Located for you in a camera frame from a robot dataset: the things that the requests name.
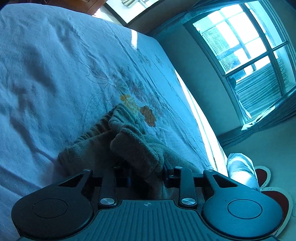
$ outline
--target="black mechanical device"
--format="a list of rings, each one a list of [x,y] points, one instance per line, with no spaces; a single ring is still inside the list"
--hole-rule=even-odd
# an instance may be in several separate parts
[[[120,199],[117,189],[138,182],[129,165],[92,170],[20,199],[11,217],[21,238],[65,241],[277,240],[282,209],[270,197],[216,171],[163,167],[178,200]]]

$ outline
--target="window frame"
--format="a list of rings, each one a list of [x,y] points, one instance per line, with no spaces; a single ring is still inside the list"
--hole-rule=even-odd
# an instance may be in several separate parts
[[[253,65],[255,62],[257,62],[258,60],[268,56],[270,59],[270,63],[272,65],[272,68],[274,70],[278,85],[279,85],[279,89],[280,89],[280,93],[281,96],[284,96],[286,94],[286,89],[285,89],[285,84],[284,84],[284,79],[278,64],[278,61],[276,60],[276,57],[274,55],[274,51],[282,48],[282,47],[288,47],[289,53],[288,57],[293,69],[293,73],[294,76],[296,77],[296,60],[295,60],[295,50],[292,47],[292,42],[289,38],[288,33],[286,32],[282,22],[280,21],[278,15],[276,14],[276,12],[274,11],[273,7],[271,6],[271,4],[267,1],[267,0],[259,0],[260,4],[262,5],[262,7],[264,8],[264,10],[267,12],[267,14],[269,15],[271,21],[273,22],[274,26],[276,27],[276,29],[279,32],[279,35],[285,40],[282,44],[277,45],[276,47],[272,48],[271,45],[269,44],[265,33],[263,32],[262,28],[260,27],[259,23],[257,22],[256,18],[254,17],[254,15],[251,13],[250,9],[245,5],[245,3],[248,2],[252,2],[252,1],[245,1],[242,4],[239,4],[240,7],[243,9],[243,12],[247,15],[247,17],[250,19],[251,23],[253,24],[253,26],[255,27],[255,29],[257,30],[259,37],[261,38],[265,48],[266,48],[266,52],[261,54],[260,56],[254,58],[254,59],[250,59],[247,63],[239,65],[238,67],[234,68],[233,70],[229,71],[229,72],[225,72],[223,67],[221,66],[219,60],[217,59],[217,57],[215,56],[215,54],[213,53],[213,51],[211,50],[210,46],[206,43],[206,41],[204,40],[204,38],[202,37],[202,35],[196,30],[196,28],[193,26],[193,23],[197,22],[198,20],[208,16],[209,14],[218,11],[214,10],[214,11],[210,11],[210,12],[206,12],[203,13],[201,15],[196,16],[195,18],[191,19],[190,21],[188,21],[187,23],[184,24],[184,27],[187,29],[187,31],[190,33],[190,35],[194,38],[194,40],[198,43],[198,45],[200,46],[200,48],[202,49],[202,51],[204,52],[204,54],[207,56],[207,58],[209,59],[210,63],[212,64],[212,66],[214,67],[215,71],[217,72],[219,78],[222,81],[222,84],[224,85],[226,92],[228,93],[228,96],[234,106],[234,109],[237,113],[237,116],[239,118],[239,121],[241,123],[241,125],[245,125],[246,123],[252,122],[253,120],[255,120],[257,116],[252,117],[251,120],[246,121],[244,118],[244,115],[242,113],[241,107],[239,105],[238,99],[236,97],[236,94],[234,92],[234,90],[230,87],[229,82],[227,81],[227,78],[232,76],[233,74],[243,70],[244,68],[246,68],[247,66]]]

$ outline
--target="bed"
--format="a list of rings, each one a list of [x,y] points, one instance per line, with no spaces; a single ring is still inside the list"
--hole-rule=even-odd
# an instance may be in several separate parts
[[[155,39],[38,4],[5,6],[0,32],[0,240],[18,238],[18,199],[66,175],[59,151],[119,103],[200,172],[227,176],[214,132]]]

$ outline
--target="screw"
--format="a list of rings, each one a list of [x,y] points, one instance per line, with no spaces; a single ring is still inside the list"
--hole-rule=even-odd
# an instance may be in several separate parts
[[[110,205],[114,204],[115,201],[113,198],[106,197],[106,198],[101,199],[100,203],[105,206],[110,206]]]
[[[182,201],[181,201],[181,203],[183,203],[186,206],[190,206],[190,205],[195,204],[196,201],[193,198],[187,197],[187,198],[183,198]]]

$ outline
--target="yellow flower print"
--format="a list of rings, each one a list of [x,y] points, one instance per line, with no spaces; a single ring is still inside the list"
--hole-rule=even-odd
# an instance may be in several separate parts
[[[120,99],[123,104],[134,114],[137,115],[140,111],[140,107],[137,106],[135,100],[130,95],[120,95]]]

